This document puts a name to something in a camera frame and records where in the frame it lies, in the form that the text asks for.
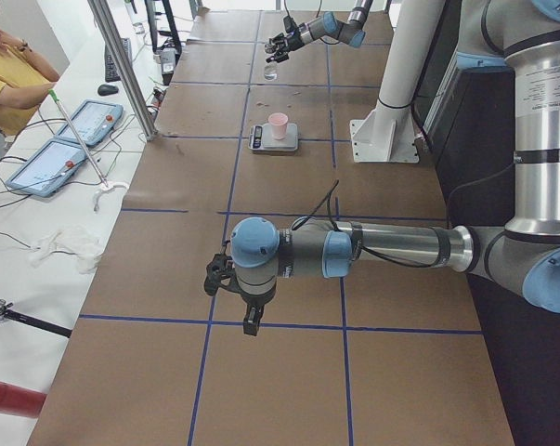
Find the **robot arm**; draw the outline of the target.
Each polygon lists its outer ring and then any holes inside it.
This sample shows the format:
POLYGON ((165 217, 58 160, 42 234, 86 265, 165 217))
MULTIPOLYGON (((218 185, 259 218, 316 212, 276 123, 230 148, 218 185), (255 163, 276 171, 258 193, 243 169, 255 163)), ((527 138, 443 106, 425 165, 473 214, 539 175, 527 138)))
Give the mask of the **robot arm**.
POLYGON ((303 216, 284 230, 262 217, 238 223, 207 266, 204 289, 246 305, 258 332, 277 280, 344 277, 359 259, 449 267, 487 278, 560 313, 560 1, 465 1, 457 66, 514 72, 514 216, 501 227, 337 222, 303 216))
POLYGON ((289 59, 291 52, 307 46, 324 37, 330 37, 337 43, 358 48, 362 45, 366 33, 364 24, 371 12, 373 1, 357 1, 350 11, 347 21, 338 20, 331 11, 318 15, 309 22, 297 24, 288 9, 283 18, 284 33, 270 38, 265 44, 268 54, 266 63, 281 63, 289 59))

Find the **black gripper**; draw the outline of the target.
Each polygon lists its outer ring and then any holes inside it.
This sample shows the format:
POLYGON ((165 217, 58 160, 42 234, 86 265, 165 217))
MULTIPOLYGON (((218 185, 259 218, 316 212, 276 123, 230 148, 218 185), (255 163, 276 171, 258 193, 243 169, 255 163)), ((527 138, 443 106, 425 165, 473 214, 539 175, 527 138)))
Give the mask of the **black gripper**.
POLYGON ((274 290, 268 290, 263 294, 249 294, 240 292, 241 299, 247 308, 242 322, 242 330, 245 335, 257 336, 260 322, 263 317, 263 307, 275 296, 274 290))
POLYGON ((282 63, 289 59, 292 51, 300 49, 305 43, 298 30, 291 33, 278 34, 268 40, 265 51, 268 53, 266 63, 282 63))

